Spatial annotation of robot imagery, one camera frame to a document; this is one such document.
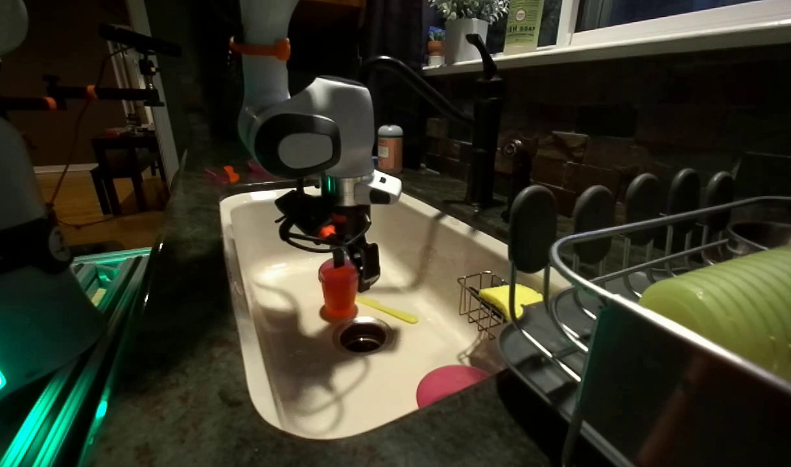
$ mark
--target black cable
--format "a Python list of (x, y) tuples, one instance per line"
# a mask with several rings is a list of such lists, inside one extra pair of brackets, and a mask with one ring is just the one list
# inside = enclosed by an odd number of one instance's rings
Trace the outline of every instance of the black cable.
[[(108, 55), (100, 59), (100, 68), (99, 68), (99, 75), (95, 75), (94, 87), (99, 87), (99, 84), (100, 84), (108, 59), (111, 59), (115, 55), (118, 55), (118, 52), (124, 52), (124, 48), (115, 48), (115, 52), (108, 52)], [(77, 153), (77, 138), (80, 138), (80, 122), (83, 122), (83, 117), (85, 117), (87, 107), (91, 107), (91, 101), (85, 101), (85, 104), (83, 104), (83, 108), (80, 108), (80, 110), (77, 110), (77, 117), (76, 117), (76, 125), (72, 125), (72, 145), (70, 145), (70, 151), (67, 151), (67, 155), (64, 155), (64, 165), (61, 165), (60, 179), (56, 179), (56, 183), (54, 183), (54, 191), (52, 191), (52, 199), (48, 199), (48, 210), (54, 210), (54, 203), (56, 203), (60, 186), (61, 186), (61, 180), (64, 180), (64, 175), (67, 175), (67, 167), (70, 167), (70, 165), (72, 165), (72, 161), (76, 161), (76, 153)]]

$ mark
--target countertop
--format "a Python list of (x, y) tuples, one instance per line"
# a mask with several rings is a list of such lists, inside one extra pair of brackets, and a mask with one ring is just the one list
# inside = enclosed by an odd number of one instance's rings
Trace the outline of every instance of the countertop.
[[(268, 426), (246, 393), (223, 267), (221, 193), (201, 174), (230, 157), (227, 151), (207, 147), (181, 165), (150, 265), (147, 306), (133, 322), (108, 413), (85, 465), (558, 461), (566, 423), (511, 370), (341, 441), (304, 441)], [(458, 188), (444, 175), (404, 179), (417, 197)]]

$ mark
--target dish rack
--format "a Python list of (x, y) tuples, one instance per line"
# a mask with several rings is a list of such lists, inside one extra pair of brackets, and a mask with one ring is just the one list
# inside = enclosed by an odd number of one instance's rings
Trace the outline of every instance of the dish rack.
[[(567, 419), (563, 465), (577, 436), (612, 465), (791, 465), (791, 382), (638, 302), (660, 276), (736, 257), (727, 217), (759, 215), (767, 205), (791, 205), (791, 197), (751, 197), (553, 243), (544, 301), (500, 326), (496, 341), (506, 365)], [(574, 248), (592, 240), (610, 240), (603, 265), (575, 258)], [(571, 287), (549, 289), (553, 274)]]

